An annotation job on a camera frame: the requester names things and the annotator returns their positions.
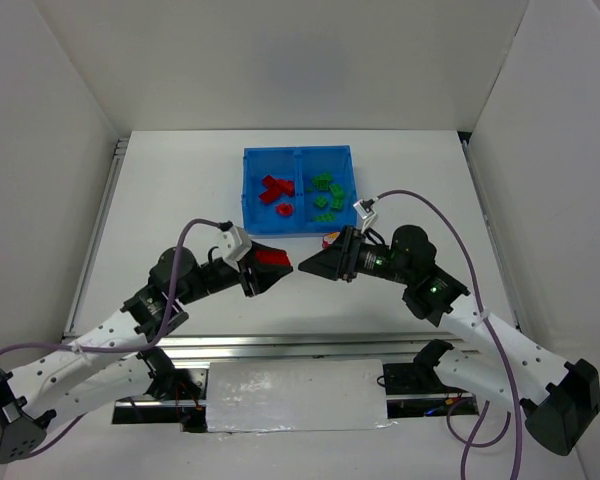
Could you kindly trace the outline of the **flower lego stack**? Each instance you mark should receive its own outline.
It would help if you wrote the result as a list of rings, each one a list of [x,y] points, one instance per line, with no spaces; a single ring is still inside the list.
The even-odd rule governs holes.
[[[332,233],[324,235],[322,238],[322,248],[326,249],[326,248],[330,247],[336,241],[336,239],[339,237],[339,235],[340,235],[339,232],[332,232]]]

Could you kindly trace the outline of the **green 2x4 lego plate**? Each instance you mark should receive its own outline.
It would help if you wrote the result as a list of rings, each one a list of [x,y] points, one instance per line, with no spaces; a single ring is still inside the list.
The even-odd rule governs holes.
[[[316,223],[333,223],[337,220],[337,216],[333,212],[327,212],[315,216],[312,221]]]

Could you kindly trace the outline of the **green square lego brick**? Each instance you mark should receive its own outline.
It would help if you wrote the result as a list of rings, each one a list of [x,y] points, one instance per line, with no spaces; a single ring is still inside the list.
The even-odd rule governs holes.
[[[330,209],[334,211],[341,211],[344,208],[345,192],[342,186],[338,183],[331,183],[329,185],[329,191],[332,199],[330,203]]]

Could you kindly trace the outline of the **green stepped lego brick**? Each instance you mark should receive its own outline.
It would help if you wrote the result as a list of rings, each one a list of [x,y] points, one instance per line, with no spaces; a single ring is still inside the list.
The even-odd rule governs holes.
[[[309,179],[309,188],[312,191],[327,192],[330,189],[330,185],[333,182],[333,177],[330,173],[325,172]]]

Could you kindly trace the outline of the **red green lego stack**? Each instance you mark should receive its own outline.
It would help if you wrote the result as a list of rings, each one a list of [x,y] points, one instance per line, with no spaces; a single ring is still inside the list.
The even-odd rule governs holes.
[[[283,250],[263,250],[255,251],[256,260],[263,265],[274,265],[282,267],[291,267],[291,262],[287,253]]]

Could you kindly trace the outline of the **red arch lego piece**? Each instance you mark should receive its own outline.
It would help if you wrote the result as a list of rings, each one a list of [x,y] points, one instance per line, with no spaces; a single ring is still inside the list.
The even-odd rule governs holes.
[[[294,213],[294,208],[290,203],[280,203],[275,207],[275,212],[280,216],[290,217]]]

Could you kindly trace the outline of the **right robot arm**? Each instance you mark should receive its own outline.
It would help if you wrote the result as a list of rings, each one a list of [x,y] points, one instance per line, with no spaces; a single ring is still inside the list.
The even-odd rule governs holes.
[[[403,301],[416,318],[501,364],[490,367],[438,340],[417,362],[445,385],[509,411],[521,408],[531,437],[554,454],[568,455],[600,412],[598,370],[584,359],[571,363],[497,316],[481,313],[467,287],[436,265],[436,253],[425,231],[414,225],[399,227],[389,245],[369,244],[359,229],[346,226],[299,268],[333,281],[364,274],[403,285]]]

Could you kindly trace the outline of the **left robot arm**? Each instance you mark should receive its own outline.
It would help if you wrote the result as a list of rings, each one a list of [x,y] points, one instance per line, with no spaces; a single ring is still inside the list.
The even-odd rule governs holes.
[[[184,305],[234,286],[253,297],[292,270],[286,251],[257,242],[235,266],[222,257],[199,264],[188,249],[164,251],[147,284],[108,320],[29,365],[0,368],[0,464],[28,458],[54,429],[109,401],[198,398],[191,377],[153,345],[160,325],[172,333],[189,317]]]

